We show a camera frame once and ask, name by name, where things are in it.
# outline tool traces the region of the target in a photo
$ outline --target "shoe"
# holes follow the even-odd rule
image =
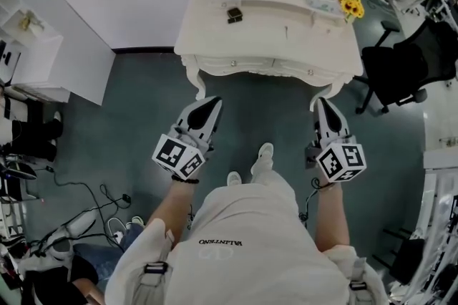
[[[55,112],[54,119],[57,119],[58,121],[62,123],[62,114],[60,112]]]
[[[273,145],[270,142],[266,142],[260,147],[260,149],[258,151],[258,159],[261,156],[264,156],[264,155],[268,155],[268,156],[270,156],[270,158],[273,158]],[[250,169],[251,174],[253,174],[253,168],[254,168],[255,164],[256,163],[254,163],[253,166]]]
[[[122,223],[122,221],[118,217],[111,217],[108,222],[108,231],[111,237],[116,240],[119,244],[121,239],[126,234],[126,226]]]
[[[240,185],[240,184],[242,184],[242,178],[241,178],[240,174],[237,173],[236,171],[231,171],[228,174],[227,184],[228,184],[228,187],[230,187],[232,185]]]
[[[141,218],[140,216],[134,216],[128,223],[126,223],[126,229],[129,230],[130,226],[133,223],[136,223],[137,225],[140,225],[143,228],[145,228],[145,222],[143,221],[143,218]]]

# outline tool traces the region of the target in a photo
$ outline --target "cable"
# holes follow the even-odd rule
[[[312,199],[312,197],[317,194],[320,190],[323,190],[323,189],[326,189],[326,188],[330,188],[332,186],[335,185],[335,183],[328,183],[328,184],[325,184],[325,185],[320,185],[320,180],[318,178],[313,178],[311,181],[310,181],[310,184],[313,188],[313,192],[307,197],[307,200],[306,200],[306,212],[305,213],[302,213],[300,212],[299,213],[299,220],[301,220],[302,224],[307,228],[307,220],[308,220],[308,204],[310,203],[310,199]]]
[[[131,200],[130,200],[130,197],[126,194],[122,195],[122,198],[119,198],[117,200],[113,199],[111,197],[111,195],[109,194],[109,191],[108,191],[108,188],[107,186],[103,183],[99,186],[99,189],[100,189],[100,192],[102,192],[103,195],[105,195],[105,197],[108,198],[109,200],[109,203],[106,203],[104,205],[100,205],[99,202],[97,201],[97,199],[95,198],[95,194],[94,192],[92,191],[92,189],[88,186],[88,184],[86,183],[83,183],[83,182],[68,182],[68,183],[59,183],[57,181],[57,177],[56,177],[56,172],[53,168],[47,166],[46,167],[46,170],[49,171],[50,173],[52,173],[53,175],[53,179],[54,179],[54,184],[57,185],[58,187],[65,187],[65,186],[68,186],[68,185],[83,185],[90,193],[90,195],[92,196],[92,199],[94,200],[95,202],[95,205],[96,205],[96,208],[91,208],[89,210],[83,210],[81,213],[79,213],[77,216],[81,215],[82,213],[84,212],[90,212],[92,210],[98,210],[99,211],[99,214],[100,214],[100,218],[102,219],[102,225],[103,225],[103,236],[105,236],[107,238],[107,242],[109,245],[111,246],[117,246],[118,248],[121,248],[121,246],[116,242],[116,240],[113,239],[113,236],[110,236],[108,235],[108,232],[107,232],[107,221],[104,219],[104,216],[103,216],[103,213],[102,213],[102,208],[103,207],[106,207],[107,205],[112,205],[112,204],[115,204],[116,205],[116,211],[114,212],[113,215],[110,216],[113,217],[118,211],[119,209],[127,209],[130,207],[131,205]],[[120,200],[123,200],[124,202],[127,203],[126,206],[122,207],[120,206],[117,202],[120,201]],[[70,219],[69,221],[67,221],[64,225],[66,225],[68,222],[72,221],[74,218],[76,218],[77,216],[73,217],[72,219]]]
[[[190,230],[191,229],[191,226],[193,225],[193,221],[194,221],[194,216],[195,214],[193,213],[193,205],[189,205],[190,206],[190,212],[188,213],[188,218],[187,218],[187,229]]]

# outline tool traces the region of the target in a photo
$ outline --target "teal floor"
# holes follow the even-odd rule
[[[355,23],[360,47],[374,44],[382,33],[379,22],[390,19],[389,12],[364,1],[366,17]],[[397,36],[389,41],[402,38],[402,34]],[[295,189],[299,207],[305,210],[312,191],[310,180],[316,175],[304,168],[304,148],[314,138],[308,103],[317,89],[292,77],[248,73],[227,77],[203,74],[203,79],[207,95],[223,98],[224,111],[214,136],[215,154],[200,176],[194,210],[213,188],[225,185],[231,170],[239,171],[247,180],[258,148],[265,141],[275,145],[274,168]],[[364,115],[355,115],[365,92],[365,86],[351,82],[332,99],[364,146],[368,165],[343,188],[351,242],[360,256],[387,250],[391,243],[382,240],[384,227],[414,225],[424,181],[421,107],[392,107],[389,114],[379,115],[380,104],[375,97]],[[63,107],[64,134],[54,164],[57,179],[86,182],[101,204],[107,202],[99,191],[99,185],[105,183],[115,198],[123,193],[132,196],[132,206],[121,210],[118,217],[124,221],[134,214],[147,218],[170,183],[164,170],[151,161],[152,152],[160,134],[167,133],[195,93],[180,58],[173,54],[117,56],[101,107],[75,95]],[[43,198],[26,205],[30,238],[40,238],[94,204],[84,187],[58,188],[46,171],[40,171],[38,181],[30,187]],[[114,211],[104,208],[106,216]],[[316,200],[312,200],[312,235],[315,211]],[[99,222],[91,232],[101,230]],[[91,241],[103,243],[101,238]]]

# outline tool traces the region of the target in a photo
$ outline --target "black office chair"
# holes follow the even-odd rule
[[[393,48],[380,47],[380,44],[391,32],[399,32],[399,28],[389,21],[382,21],[381,25],[385,33],[375,47],[362,51],[367,78],[354,77],[369,86],[356,114],[366,110],[374,92],[384,106],[381,112],[387,113],[390,104],[423,102],[427,98],[427,91],[422,89],[424,85],[447,81],[457,74],[458,36],[448,23],[425,19],[414,34]]]

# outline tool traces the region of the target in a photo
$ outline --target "small box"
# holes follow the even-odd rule
[[[152,159],[162,168],[187,180],[205,162],[201,151],[193,146],[161,135]]]
[[[354,143],[331,143],[317,158],[328,182],[346,182],[367,168],[363,147]]]

